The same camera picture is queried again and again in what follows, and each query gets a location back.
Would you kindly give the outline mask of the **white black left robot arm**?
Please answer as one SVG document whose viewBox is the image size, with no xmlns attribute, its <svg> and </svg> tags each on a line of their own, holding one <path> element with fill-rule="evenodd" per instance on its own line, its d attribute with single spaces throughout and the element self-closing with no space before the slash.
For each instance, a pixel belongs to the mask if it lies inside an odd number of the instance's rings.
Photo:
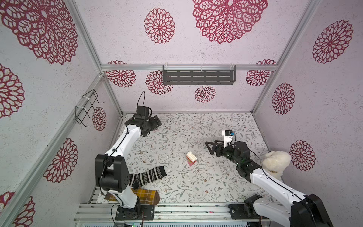
<svg viewBox="0 0 363 227">
<path fill-rule="evenodd" d="M 161 125 L 160 119 L 152 116 L 151 108 L 137 106 L 136 113 L 126 121 L 125 129 L 116 143 L 104 155 L 99 154 L 95 158 L 96 185 L 114 195 L 124 209 L 132 211 L 140 207 L 140 199 L 132 189 L 166 177 L 163 166 L 130 175 L 125 160 L 140 137 L 148 136 Z"/>
</svg>

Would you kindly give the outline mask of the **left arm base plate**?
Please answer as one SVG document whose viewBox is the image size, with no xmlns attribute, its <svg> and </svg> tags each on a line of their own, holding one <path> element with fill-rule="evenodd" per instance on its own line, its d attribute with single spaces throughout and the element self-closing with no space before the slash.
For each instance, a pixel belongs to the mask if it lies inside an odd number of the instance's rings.
<svg viewBox="0 0 363 227">
<path fill-rule="evenodd" d="M 155 214 L 154 205 L 137 204 L 135 208 L 127 209 L 118 206 L 115 220 L 131 221 L 131 220 L 153 220 Z"/>
</svg>

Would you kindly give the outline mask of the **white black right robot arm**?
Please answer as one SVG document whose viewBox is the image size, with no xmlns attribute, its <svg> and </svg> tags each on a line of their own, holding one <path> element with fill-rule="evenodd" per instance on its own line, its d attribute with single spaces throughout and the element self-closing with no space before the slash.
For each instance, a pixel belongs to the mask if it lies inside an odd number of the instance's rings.
<svg viewBox="0 0 363 227">
<path fill-rule="evenodd" d="M 244 203 L 229 205 L 232 219 L 269 218 L 284 227 L 331 227 L 333 225 L 323 201 L 315 194 L 306 195 L 278 181 L 267 173 L 261 164 L 250 157 L 250 149 L 244 142 L 214 141 L 205 143 L 210 154 L 225 157 L 235 163 L 238 174 L 255 184 L 277 203 L 253 195 Z"/>
</svg>

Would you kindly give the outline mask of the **cream lego plate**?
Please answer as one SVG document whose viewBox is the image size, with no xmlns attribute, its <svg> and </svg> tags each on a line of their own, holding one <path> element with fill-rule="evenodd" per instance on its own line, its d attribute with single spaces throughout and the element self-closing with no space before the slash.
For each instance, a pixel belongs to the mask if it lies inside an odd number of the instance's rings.
<svg viewBox="0 0 363 227">
<path fill-rule="evenodd" d="M 186 157 L 188 158 L 188 159 L 190 159 L 191 161 L 197 161 L 197 157 L 192 153 L 192 152 L 188 152 L 187 154 L 186 154 Z"/>
</svg>

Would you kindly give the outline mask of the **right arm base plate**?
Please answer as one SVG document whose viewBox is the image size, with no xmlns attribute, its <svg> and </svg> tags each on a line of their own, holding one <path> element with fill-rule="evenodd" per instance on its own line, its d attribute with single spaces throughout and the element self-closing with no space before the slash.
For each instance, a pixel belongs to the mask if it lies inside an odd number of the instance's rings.
<svg viewBox="0 0 363 227">
<path fill-rule="evenodd" d="M 242 220 L 242 219 L 268 220 L 268 218 L 258 215 L 255 212 L 252 205 L 230 204 L 228 205 L 228 208 L 230 210 L 231 219 L 233 220 Z"/>
</svg>

